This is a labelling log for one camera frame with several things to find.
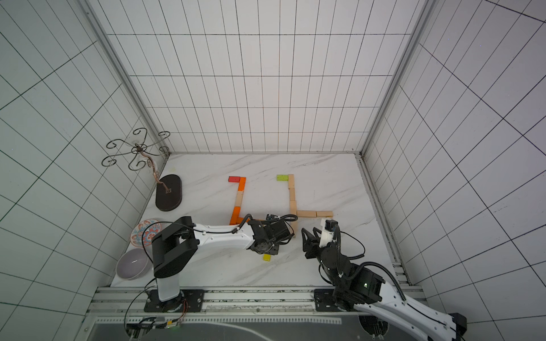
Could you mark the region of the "natural wood block small diagonal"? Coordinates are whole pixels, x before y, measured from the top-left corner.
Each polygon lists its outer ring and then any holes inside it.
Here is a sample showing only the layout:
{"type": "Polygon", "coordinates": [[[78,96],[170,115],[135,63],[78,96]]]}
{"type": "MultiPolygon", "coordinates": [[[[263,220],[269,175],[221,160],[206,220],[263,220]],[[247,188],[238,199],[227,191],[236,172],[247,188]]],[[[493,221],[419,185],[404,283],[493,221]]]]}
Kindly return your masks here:
{"type": "Polygon", "coordinates": [[[317,217],[333,217],[333,211],[316,211],[317,217]]]}

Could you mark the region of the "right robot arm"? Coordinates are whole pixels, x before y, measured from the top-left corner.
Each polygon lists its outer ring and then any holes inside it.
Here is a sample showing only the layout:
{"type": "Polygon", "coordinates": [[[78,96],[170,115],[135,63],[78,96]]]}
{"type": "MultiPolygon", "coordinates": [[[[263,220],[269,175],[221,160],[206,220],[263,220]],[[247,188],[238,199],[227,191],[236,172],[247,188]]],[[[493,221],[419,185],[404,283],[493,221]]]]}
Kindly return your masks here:
{"type": "Polygon", "coordinates": [[[386,267],[374,261],[357,265],[341,252],[339,226],[312,232],[303,229],[302,249],[316,259],[331,289],[315,290],[318,311],[367,313],[380,322],[404,329],[417,340],[463,340],[467,319],[460,313],[442,313],[407,296],[386,267]]]}

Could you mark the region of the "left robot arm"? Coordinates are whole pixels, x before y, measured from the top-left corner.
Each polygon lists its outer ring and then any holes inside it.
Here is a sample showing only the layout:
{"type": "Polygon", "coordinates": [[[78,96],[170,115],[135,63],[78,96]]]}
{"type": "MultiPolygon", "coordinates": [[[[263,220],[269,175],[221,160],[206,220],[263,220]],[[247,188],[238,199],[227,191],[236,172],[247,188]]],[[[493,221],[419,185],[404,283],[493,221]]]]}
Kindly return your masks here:
{"type": "Polygon", "coordinates": [[[241,223],[226,226],[195,224],[191,217],[169,223],[152,239],[152,256],[156,288],[148,293],[144,308],[151,313],[196,312],[191,305],[196,298],[180,288],[179,273],[194,254],[212,249],[244,249],[256,254],[278,254],[289,244],[295,232],[291,226],[298,220],[294,214],[268,215],[256,220],[250,214],[241,223]]]}

